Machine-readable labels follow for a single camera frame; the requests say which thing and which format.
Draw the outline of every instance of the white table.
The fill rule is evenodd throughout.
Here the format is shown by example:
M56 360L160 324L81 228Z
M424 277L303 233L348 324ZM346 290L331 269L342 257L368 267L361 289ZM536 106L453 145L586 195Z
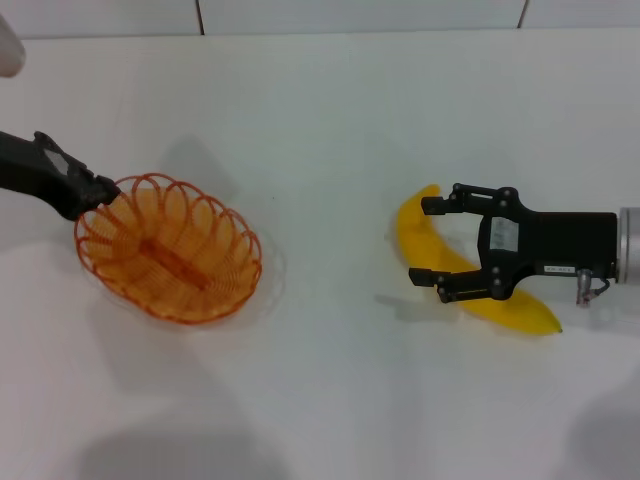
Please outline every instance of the white table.
M518 336L414 288L389 228L430 182L640 206L640 30L27 50L0 130L192 181L268 257L237 318L173 329L83 274L49 206L0 192L3 478L638 478L640 290L584 311L572 281L532 279L565 332Z

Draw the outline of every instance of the sticker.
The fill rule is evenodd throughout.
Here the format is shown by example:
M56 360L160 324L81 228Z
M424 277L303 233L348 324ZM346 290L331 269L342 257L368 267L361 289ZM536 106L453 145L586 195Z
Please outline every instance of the sticker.
M66 176L67 172L69 171L69 164L64 159L64 157L60 155L58 152L52 152L51 150L47 150L46 148L44 149L44 153L47 154L47 157L49 158L49 160L51 160L51 163L53 163L53 166L56 167L56 169L61 174Z
M576 273L576 267L560 267L556 265L545 265L544 273Z
M519 230L520 227L516 222L504 217L493 217L491 219L489 250L517 252Z

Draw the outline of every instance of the banana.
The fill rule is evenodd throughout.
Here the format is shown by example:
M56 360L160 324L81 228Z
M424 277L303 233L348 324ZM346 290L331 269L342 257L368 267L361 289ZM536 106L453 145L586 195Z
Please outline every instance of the banana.
M396 219L400 250L411 267L454 273L476 270L475 265L447 246L434 228L431 218L422 212L422 197L435 197L439 193L438 185L429 185L402 205ZM458 304L475 316L523 333L551 335L562 332L562 326L553 312L544 303L519 289L505 301L487 298Z

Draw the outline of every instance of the orange basket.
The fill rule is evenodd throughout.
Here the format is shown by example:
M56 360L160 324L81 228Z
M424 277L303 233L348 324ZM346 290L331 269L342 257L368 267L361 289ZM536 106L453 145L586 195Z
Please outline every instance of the orange basket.
M159 173L76 221L82 265L150 315L195 325L237 311L262 273L258 237L234 210Z

